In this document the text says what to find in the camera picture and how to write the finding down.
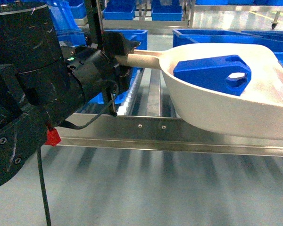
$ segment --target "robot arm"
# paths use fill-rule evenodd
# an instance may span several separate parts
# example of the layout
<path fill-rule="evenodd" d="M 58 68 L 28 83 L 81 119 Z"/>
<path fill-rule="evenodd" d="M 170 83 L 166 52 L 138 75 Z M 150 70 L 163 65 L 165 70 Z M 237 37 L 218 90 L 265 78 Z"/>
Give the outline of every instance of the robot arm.
<path fill-rule="evenodd" d="M 0 6 L 0 186 L 90 99 L 103 92 L 107 104 L 114 90 L 128 90 L 130 68 L 113 55 L 138 43 L 108 32 L 104 44 L 106 53 L 81 46 L 64 59 L 47 5 Z"/>

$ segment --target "white scoop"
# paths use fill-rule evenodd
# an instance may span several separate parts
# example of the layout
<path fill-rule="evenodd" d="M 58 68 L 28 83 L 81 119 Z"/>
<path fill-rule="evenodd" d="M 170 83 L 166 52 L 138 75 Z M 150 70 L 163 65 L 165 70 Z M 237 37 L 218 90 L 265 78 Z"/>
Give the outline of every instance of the white scoop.
<path fill-rule="evenodd" d="M 239 55 L 252 71 L 239 97 L 173 76 L 179 61 L 227 55 Z M 122 65 L 161 69 L 177 113 L 193 126 L 233 136 L 283 140 L 283 68 L 264 46 L 199 43 L 160 52 L 135 50 L 117 60 Z"/>

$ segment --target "red clip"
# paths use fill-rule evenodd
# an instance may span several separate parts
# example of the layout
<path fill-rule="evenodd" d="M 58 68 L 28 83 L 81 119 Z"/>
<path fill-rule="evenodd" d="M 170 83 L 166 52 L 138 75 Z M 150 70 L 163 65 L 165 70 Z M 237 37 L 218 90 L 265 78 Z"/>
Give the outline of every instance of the red clip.
<path fill-rule="evenodd" d="M 57 146 L 62 140 L 56 129 L 47 130 L 47 141 L 45 145 Z"/>

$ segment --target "metal rack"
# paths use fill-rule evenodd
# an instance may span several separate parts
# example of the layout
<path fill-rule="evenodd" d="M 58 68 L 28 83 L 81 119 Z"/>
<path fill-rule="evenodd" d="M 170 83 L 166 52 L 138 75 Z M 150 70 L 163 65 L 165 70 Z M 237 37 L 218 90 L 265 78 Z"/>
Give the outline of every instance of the metal rack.
<path fill-rule="evenodd" d="M 237 6 L 237 5 L 226 5 L 226 6 L 216 6 L 216 5 L 196 5 L 196 0 L 189 0 L 189 19 L 187 27 L 193 27 L 193 18 L 195 11 L 252 11 L 252 12 L 277 12 L 275 19 L 273 21 L 272 28 L 274 29 L 278 24 L 277 20 L 279 18 L 280 12 L 283 12 L 283 6 Z"/>
<path fill-rule="evenodd" d="M 150 33 L 170 33 L 172 29 L 193 28 L 195 12 L 200 11 L 252 11 L 252 12 L 277 12 L 272 22 L 273 28 L 278 24 L 277 20 L 280 12 L 283 12 L 283 6 L 246 6 L 246 5 L 196 5 L 196 0 L 183 0 L 184 9 L 183 21 L 146 21 L 146 12 L 150 10 L 150 5 L 144 3 L 145 7 L 140 4 L 138 7 L 139 20 L 122 21 L 122 20 L 103 20 L 105 28 L 119 29 L 147 29 Z"/>
<path fill-rule="evenodd" d="M 152 70 L 146 116 L 131 116 L 132 108 L 139 104 L 132 94 L 126 114 L 118 117 L 101 116 L 92 125 L 69 133 L 59 128 L 65 146 L 104 147 L 137 150 L 168 150 L 199 153 L 226 153 L 243 155 L 283 156 L 283 141 L 234 137 L 205 131 L 186 123 L 176 116 L 161 117 L 162 96 L 160 70 Z M 73 114 L 69 121 L 83 124 L 94 114 Z"/>

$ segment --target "scoop handle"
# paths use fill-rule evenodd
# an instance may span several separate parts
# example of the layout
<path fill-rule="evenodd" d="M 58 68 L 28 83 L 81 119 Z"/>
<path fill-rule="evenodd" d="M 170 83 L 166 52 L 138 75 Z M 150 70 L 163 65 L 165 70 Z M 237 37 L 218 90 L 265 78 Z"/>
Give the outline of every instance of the scoop handle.
<path fill-rule="evenodd" d="M 124 66 L 161 69 L 159 57 L 163 53 L 163 51 L 134 50 L 127 56 L 115 56 L 115 58 Z"/>

